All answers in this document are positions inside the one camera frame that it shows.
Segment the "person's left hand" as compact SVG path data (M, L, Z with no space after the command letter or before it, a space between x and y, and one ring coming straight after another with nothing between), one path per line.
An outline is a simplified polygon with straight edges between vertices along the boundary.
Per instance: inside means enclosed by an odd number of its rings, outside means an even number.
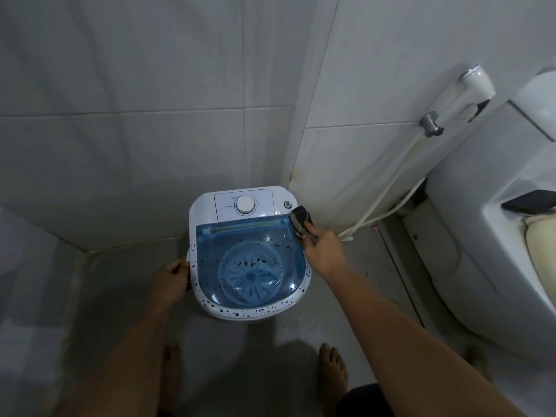
M168 265L154 275L149 291L148 311L150 315L168 314L183 298L190 283L189 279L170 277Z

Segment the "person's right hand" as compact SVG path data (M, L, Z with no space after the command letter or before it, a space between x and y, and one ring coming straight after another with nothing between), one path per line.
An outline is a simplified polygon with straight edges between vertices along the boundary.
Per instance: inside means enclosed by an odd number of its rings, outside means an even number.
M349 273L343 245L331 230L323 229L318 245L304 252L312 269L326 282L338 280Z

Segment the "white speckled mini washing machine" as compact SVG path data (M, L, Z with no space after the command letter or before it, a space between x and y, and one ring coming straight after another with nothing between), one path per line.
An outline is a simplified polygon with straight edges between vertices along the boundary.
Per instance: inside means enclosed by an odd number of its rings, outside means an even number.
M237 210L235 209L235 200L238 196L241 195L251 195L254 198L256 208L253 213L249 215L241 215L237 212ZM198 225L237 221L249 218L288 215L290 211L295 209L297 206L300 205L298 205L295 196L287 189L280 186L244 189L239 191L219 191L213 193L205 193L198 197L189 211L189 238L193 230L195 230L196 226ZM189 249L187 252L187 260L189 261Z

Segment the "person's right forearm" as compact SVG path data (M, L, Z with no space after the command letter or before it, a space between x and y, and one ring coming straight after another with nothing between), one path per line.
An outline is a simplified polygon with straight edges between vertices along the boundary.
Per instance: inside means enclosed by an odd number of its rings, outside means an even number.
M447 345L346 266L321 276L396 417L525 417Z

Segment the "person's left forearm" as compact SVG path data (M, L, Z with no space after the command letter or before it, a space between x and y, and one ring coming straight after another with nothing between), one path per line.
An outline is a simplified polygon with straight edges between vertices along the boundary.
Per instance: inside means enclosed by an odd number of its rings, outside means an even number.
M53 417L176 417L171 372L178 349L163 344L163 333L177 301L151 298L145 315Z

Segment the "blue transparent washer lid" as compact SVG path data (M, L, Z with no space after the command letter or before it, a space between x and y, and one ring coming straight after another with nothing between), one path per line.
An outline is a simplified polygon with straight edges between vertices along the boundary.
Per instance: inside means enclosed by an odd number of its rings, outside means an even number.
M223 320L283 312L312 281L288 215L198 225L190 235L189 261L198 303Z

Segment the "person's left foot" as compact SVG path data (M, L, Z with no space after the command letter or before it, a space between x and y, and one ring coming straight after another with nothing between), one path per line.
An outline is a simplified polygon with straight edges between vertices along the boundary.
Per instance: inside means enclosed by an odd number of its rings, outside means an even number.
M157 417L175 417L177 413L182 375L182 358L177 343L163 348L161 383Z

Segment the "person's foot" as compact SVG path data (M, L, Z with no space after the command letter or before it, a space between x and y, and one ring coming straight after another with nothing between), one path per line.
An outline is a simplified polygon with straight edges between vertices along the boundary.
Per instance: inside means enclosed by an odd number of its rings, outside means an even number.
M339 351L327 343L319 349L317 367L319 398L326 411L335 411L337 403L349 391L349 374Z
M161 383L157 417L175 417L177 413L182 375L182 358L177 343L163 348Z

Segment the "person's right foot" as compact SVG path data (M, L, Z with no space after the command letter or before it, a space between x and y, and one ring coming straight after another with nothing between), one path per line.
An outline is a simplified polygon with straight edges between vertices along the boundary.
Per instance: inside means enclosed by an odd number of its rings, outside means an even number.
M339 351L327 343L319 349L317 367L319 398L326 411L335 411L337 403L349 391L349 374Z

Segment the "white toilet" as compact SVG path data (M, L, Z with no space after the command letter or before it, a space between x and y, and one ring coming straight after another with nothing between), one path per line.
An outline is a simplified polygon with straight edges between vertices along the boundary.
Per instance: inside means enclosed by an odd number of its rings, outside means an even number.
M427 179L404 224L435 289L472 333L556 370L556 313L525 243L527 215L501 204L556 191L556 68L535 76Z

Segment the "black shorts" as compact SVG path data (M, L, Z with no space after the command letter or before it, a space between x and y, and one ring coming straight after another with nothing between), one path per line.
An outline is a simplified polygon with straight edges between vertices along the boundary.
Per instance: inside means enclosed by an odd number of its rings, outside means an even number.
M335 411L336 417L395 417L378 383L349 390Z

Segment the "white bidet sprayer head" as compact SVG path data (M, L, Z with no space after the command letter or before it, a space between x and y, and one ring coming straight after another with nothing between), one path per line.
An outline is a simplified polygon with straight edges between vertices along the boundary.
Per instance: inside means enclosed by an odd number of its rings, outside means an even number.
M459 77L458 84L460 92L440 110L434 122L437 127L445 127L448 121L459 116L465 116L468 123L473 122L496 95L490 77L479 64L465 71Z

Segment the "black phone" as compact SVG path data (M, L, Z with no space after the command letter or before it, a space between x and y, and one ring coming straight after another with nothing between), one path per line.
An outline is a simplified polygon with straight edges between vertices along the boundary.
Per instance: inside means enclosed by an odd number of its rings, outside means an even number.
M550 214L556 212L556 191L536 189L502 203L501 208L527 216Z

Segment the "cream toilet seat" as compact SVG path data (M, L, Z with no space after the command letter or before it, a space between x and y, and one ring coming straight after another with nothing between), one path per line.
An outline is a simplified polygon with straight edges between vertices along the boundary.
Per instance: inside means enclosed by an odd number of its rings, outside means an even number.
M532 265L556 313L556 212L528 217L524 223Z

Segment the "chrome sprayer wall holder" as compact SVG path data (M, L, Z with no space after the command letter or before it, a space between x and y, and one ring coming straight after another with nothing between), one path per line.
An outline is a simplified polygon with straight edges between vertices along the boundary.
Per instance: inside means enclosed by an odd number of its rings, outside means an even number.
M439 137L443 134L444 128L436 124L439 118L437 111L425 113L419 120L419 125L424 131L426 138Z

